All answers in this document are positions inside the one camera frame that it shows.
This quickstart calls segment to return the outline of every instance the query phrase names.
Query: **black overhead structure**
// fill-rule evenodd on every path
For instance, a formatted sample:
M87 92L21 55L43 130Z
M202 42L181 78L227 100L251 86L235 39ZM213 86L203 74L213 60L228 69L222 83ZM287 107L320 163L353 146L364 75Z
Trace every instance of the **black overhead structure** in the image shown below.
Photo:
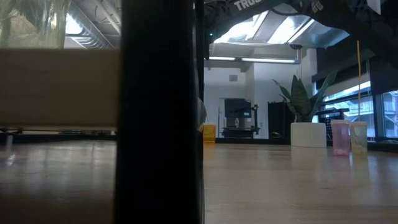
M292 6L297 11L295 15L303 14L325 26L345 30L380 58L398 68L397 19L394 10L398 3L395 0L383 4L381 16L362 0L210 1L205 4L206 42L212 43L235 24L282 3Z
M123 1L115 224L203 221L192 6Z

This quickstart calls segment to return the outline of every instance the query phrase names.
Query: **black cabinet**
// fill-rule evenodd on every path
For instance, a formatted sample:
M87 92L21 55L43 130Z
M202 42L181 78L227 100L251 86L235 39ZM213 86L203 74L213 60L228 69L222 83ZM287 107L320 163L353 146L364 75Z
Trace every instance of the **black cabinet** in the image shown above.
M268 103L269 138L290 140L290 124L294 122L294 118L285 102Z

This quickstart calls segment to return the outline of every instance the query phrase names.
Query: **table surface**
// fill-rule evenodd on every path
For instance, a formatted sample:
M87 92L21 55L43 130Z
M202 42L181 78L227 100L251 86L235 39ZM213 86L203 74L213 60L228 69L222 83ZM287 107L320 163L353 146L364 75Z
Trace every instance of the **table surface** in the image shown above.
M0 223L111 223L116 143L0 147ZM204 149L206 224L398 223L398 154Z
M398 154L205 148L206 224L398 223Z

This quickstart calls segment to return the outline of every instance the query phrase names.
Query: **yellow container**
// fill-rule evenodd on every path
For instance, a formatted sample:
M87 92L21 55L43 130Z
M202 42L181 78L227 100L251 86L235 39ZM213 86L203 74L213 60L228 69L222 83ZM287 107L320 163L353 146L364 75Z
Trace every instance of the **yellow container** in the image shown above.
M216 125L203 124L203 143L216 144Z

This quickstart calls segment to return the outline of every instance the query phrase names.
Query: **yellow straw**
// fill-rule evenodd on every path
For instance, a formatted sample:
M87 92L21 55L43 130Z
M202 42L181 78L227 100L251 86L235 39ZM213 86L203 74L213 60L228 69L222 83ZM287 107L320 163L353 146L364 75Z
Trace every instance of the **yellow straw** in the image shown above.
M303 78L303 48L301 48L301 57L300 57L300 63L301 63L301 78Z
M358 91L358 121L361 121L361 55L359 52L359 40L356 41L356 51L358 54L358 67L359 67L359 91Z

